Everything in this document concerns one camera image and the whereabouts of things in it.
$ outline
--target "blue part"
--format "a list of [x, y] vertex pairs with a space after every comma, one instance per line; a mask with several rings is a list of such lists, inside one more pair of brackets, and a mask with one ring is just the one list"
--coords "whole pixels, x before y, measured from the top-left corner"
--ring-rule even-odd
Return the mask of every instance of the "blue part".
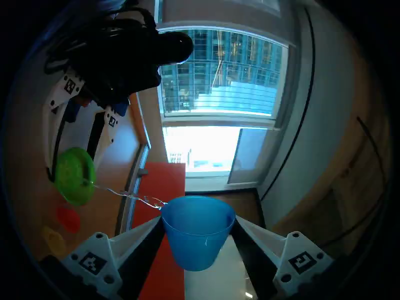
[[176, 263], [188, 271], [202, 271], [216, 260], [236, 214], [218, 199], [185, 196], [168, 202], [161, 217]]
[[112, 104], [111, 108], [121, 117], [124, 117], [125, 114], [127, 113], [127, 109], [128, 109], [129, 103], [128, 101], [126, 102], [121, 102], [121, 103], [116, 103], [116, 104]]

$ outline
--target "green plastic disc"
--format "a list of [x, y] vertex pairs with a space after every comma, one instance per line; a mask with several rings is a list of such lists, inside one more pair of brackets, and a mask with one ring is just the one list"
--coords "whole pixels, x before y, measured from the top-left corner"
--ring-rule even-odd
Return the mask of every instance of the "green plastic disc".
[[95, 192], [95, 165], [82, 148], [70, 148], [57, 158], [54, 184], [71, 204], [86, 204]]

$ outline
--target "high-rise building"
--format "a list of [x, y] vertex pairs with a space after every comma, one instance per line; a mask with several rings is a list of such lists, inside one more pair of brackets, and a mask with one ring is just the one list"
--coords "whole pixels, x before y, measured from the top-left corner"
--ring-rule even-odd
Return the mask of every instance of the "high-rise building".
[[160, 68], [164, 111], [270, 116], [280, 79], [282, 47], [257, 37], [212, 29], [184, 30], [194, 51]]

